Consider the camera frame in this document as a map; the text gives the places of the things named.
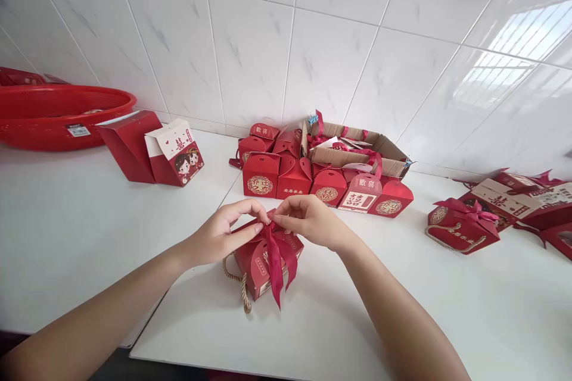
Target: white tile wall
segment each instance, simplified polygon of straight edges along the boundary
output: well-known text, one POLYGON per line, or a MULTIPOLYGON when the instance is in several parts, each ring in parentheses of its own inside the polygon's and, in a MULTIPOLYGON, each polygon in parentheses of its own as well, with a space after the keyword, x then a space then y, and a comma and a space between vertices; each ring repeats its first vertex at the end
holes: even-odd
POLYGON ((0 0, 0 66, 237 137, 318 108, 469 179, 572 179, 571 34, 572 0, 0 0))

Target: twisted rope handle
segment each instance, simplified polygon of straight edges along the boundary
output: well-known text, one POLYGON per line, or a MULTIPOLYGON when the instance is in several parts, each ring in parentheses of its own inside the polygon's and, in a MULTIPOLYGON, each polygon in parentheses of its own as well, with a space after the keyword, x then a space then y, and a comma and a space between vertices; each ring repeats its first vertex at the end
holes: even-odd
POLYGON ((241 296, 243 298, 244 313, 250 314, 250 311, 252 310, 252 304, 250 303, 250 299, 248 298, 248 295, 246 294, 246 273, 244 273, 242 278, 240 278, 239 276, 236 276, 234 274, 231 274, 228 271, 228 269, 226 269, 226 259, 228 258, 228 256, 222 260, 222 269, 228 278, 240 282, 240 284, 241 284, 241 296))
POLYGON ((481 244, 483 241, 485 241, 485 240, 487 239, 487 236, 486 236, 486 235, 483 235, 477 242, 474 242, 473 244, 471 244, 471 245, 470 245, 469 247, 467 247, 466 249, 464 249, 464 250, 459 250, 459 249, 456 249, 456 248, 451 247, 450 245, 448 245, 448 244, 444 243, 443 241, 441 241, 439 238, 436 238, 436 237, 434 237, 433 235, 431 235, 431 234, 429 233, 429 230, 430 230, 432 227, 436 227, 436 228, 439 228, 439 229, 446 229, 446 230, 448 230, 448 231, 451 232, 451 231, 454 231, 454 230, 459 229, 459 228, 461 227, 461 224, 460 224, 460 223, 457 223, 455 226, 452 226, 452 227, 449 227, 449 226, 439 226, 439 225, 429 225, 429 226, 427 226, 427 227, 425 228, 425 235, 427 235, 427 236, 428 236, 429 238, 431 238, 433 241, 438 242, 440 245, 442 245, 443 247, 445 247, 445 248, 447 248, 447 249, 449 249, 449 250, 456 251, 456 252, 459 252, 459 253, 467 253, 467 252, 471 251, 472 249, 474 249, 476 246, 478 246, 479 244, 481 244))

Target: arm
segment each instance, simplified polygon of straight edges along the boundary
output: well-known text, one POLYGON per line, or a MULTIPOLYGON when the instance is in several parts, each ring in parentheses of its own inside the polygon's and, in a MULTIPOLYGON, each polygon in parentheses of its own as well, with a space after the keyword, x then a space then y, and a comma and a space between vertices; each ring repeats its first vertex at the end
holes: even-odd
POLYGON ((274 220, 340 256, 399 379, 470 380, 437 323, 316 196, 290 196, 276 209, 274 220))
POLYGON ((262 223, 257 223, 231 234, 231 226, 243 213, 269 222, 264 208, 253 199, 222 206, 189 238, 10 351, 0 362, 8 378, 89 378, 182 273, 221 260, 262 230, 262 223))

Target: hand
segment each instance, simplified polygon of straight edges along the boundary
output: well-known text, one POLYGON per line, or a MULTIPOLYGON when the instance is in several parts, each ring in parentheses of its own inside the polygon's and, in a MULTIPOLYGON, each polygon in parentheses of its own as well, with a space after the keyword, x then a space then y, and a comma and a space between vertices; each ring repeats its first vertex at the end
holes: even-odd
POLYGON ((193 235, 175 246, 183 269, 219 261, 253 239, 262 230, 262 223, 231 233, 231 226, 243 214, 270 223, 266 210, 255 199, 223 205, 193 235))
POLYGON ((307 240, 340 252, 359 240, 316 195, 293 195, 276 209, 274 221, 307 240))

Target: cartoon couple illustration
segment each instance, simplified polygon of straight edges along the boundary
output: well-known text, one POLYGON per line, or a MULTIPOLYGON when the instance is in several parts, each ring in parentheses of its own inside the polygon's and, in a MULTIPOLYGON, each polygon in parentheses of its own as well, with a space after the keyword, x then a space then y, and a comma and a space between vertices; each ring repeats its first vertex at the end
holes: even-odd
POLYGON ((175 171, 177 171, 181 181, 185 185, 189 180, 191 180, 192 175, 203 166, 201 163, 198 164, 198 149, 190 148, 187 152, 178 154, 175 158, 175 171))

